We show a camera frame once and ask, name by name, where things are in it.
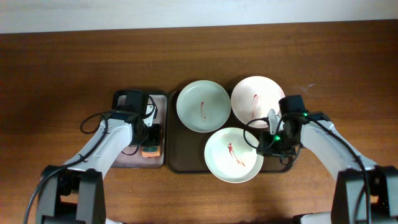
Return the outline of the orange green scrub sponge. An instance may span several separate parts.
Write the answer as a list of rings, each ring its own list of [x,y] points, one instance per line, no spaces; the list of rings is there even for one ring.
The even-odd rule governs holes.
[[[161,155],[159,146],[143,147],[141,150],[143,157],[159,157]]]

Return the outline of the pale green plate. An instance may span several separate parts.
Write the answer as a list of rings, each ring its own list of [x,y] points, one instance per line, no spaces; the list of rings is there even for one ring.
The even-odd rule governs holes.
[[[227,122],[231,113],[231,100],[221,85],[199,80],[181,90],[176,110],[178,118],[188,129],[209,133]]]

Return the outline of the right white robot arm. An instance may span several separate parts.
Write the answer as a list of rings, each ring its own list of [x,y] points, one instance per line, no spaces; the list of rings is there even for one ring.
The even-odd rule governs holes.
[[[261,156],[296,158],[308,149],[336,180],[329,212],[297,215],[294,223],[397,223],[397,168],[380,166],[356,150],[322,112],[309,112],[300,95],[279,100],[280,113],[262,118]]]

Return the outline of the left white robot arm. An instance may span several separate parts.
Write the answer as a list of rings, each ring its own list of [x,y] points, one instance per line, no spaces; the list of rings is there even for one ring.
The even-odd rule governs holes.
[[[48,165],[29,204],[37,202],[36,223],[112,223],[106,214],[103,180],[122,151],[157,148],[161,128],[154,123],[160,91],[118,90],[112,107],[99,112],[91,139],[61,166]]]

